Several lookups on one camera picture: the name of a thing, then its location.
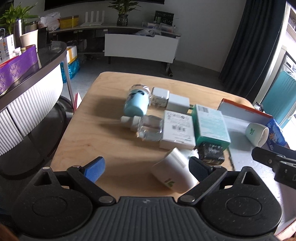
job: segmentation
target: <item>purple basket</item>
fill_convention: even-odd
[[[4,63],[0,67],[0,96],[37,62],[36,46],[30,45],[26,47],[24,53]]]

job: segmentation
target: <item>baseboard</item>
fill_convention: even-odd
[[[205,67],[201,67],[195,64],[190,64],[187,62],[183,62],[180,60],[174,60],[174,63],[172,63],[172,66],[179,66],[182,68],[187,68],[187,69],[191,69],[191,70],[196,70],[200,73],[204,73],[204,74],[210,74],[212,76],[216,76],[218,77],[220,75],[220,72],[212,70],[212,69],[207,69]]]

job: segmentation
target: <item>blue bottle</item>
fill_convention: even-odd
[[[150,90],[145,85],[133,85],[129,89],[128,97],[124,104],[125,116],[143,116],[147,113],[150,104]]]

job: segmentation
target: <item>screw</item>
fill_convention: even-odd
[[[186,203],[191,203],[195,201],[195,197],[191,196],[191,195],[184,195],[180,197],[180,200],[182,202],[186,202]]]
[[[101,203],[111,203],[111,202],[113,202],[113,200],[114,200],[114,198],[113,197],[111,197],[111,196],[101,196],[100,198],[99,198],[99,202],[101,202]]]

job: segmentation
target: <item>barcode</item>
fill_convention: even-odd
[[[202,111],[202,112],[206,112],[206,113],[209,113],[209,109],[208,108],[206,108],[206,107],[203,107],[203,106],[198,106],[198,110],[199,111]]]
[[[185,132],[186,128],[181,126],[172,126],[173,130]]]

